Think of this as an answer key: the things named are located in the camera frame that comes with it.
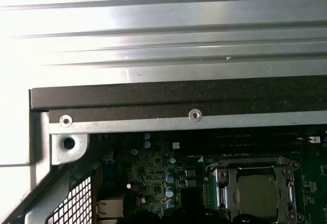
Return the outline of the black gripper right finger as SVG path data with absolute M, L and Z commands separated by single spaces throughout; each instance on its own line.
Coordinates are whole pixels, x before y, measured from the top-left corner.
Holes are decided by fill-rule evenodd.
M 220 216 L 220 214 L 217 211 L 212 209 L 191 210 L 188 213 L 188 220 L 190 223 L 200 223 L 200 224 L 231 223 L 227 218 Z

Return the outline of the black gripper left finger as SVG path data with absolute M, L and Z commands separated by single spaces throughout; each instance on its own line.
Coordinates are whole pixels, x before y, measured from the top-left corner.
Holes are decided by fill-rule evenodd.
M 186 220 L 188 211 L 185 208 L 166 209 L 166 214 L 159 217 L 150 211 L 139 211 L 130 217 L 130 223 L 182 223 Z

